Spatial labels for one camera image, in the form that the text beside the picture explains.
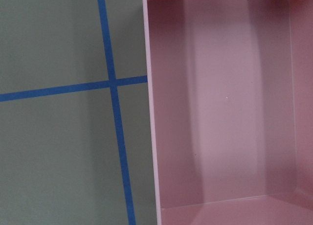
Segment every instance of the blue tape line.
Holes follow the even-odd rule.
[[[33,97],[54,95],[54,94],[63,94],[63,93],[71,93],[77,91],[84,90],[95,90],[110,87],[109,81],[103,82],[91,82],[77,85],[69,85],[62,87],[52,87],[38,90],[27,90],[13,93],[0,94],[0,102],[9,101],[9,100],[17,100],[17,99],[27,99]]]
[[[134,85],[140,83],[148,82],[147,76],[139,76],[139,77],[129,77],[129,78],[121,78],[116,80],[117,86],[127,86],[127,85]]]
[[[101,30],[104,44],[104,52],[106,55],[107,67],[108,67],[108,76],[109,80],[115,80],[115,69],[113,61],[113,51],[111,45],[108,15],[105,0],[98,0],[99,15],[101,22]]]
[[[100,22],[101,22],[101,29],[102,29],[102,36],[103,36],[103,44],[104,44],[106,60],[107,60],[109,81],[111,84],[110,86],[111,100],[112,100],[112,107],[113,107],[119,160],[120,160],[121,170],[122,170],[122,179],[123,179],[128,223],[129,225],[136,225],[131,181],[130,181],[130,176],[129,176],[127,154],[126,154],[126,148],[125,148],[123,123],[122,123],[121,110],[120,110],[118,91],[117,91],[118,81],[122,80],[121,83],[123,83],[125,82],[125,80],[124,79],[116,80],[105,0],[98,0],[98,7],[99,7],[99,15],[100,15]]]
[[[140,83],[146,83],[147,76],[139,76],[139,77],[130,77],[130,78],[122,78],[116,79],[115,81],[102,81],[102,82],[90,82],[83,83],[77,85],[69,85],[62,87],[51,87],[37,90],[26,90],[12,93],[4,93],[0,94],[0,102],[10,101],[10,100],[18,100],[18,99],[28,99],[40,96],[48,96],[55,94],[65,94],[71,92],[85,91],[85,90],[96,90],[109,88],[110,86],[126,86],[126,85],[134,85]]]

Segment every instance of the gray surface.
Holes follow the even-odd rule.
[[[142,0],[106,0],[117,78],[147,74]]]
[[[128,224],[109,89],[3,102],[0,123],[0,225]]]
[[[97,0],[0,0],[0,93],[107,78]]]
[[[147,84],[118,91],[137,225],[156,225]]]

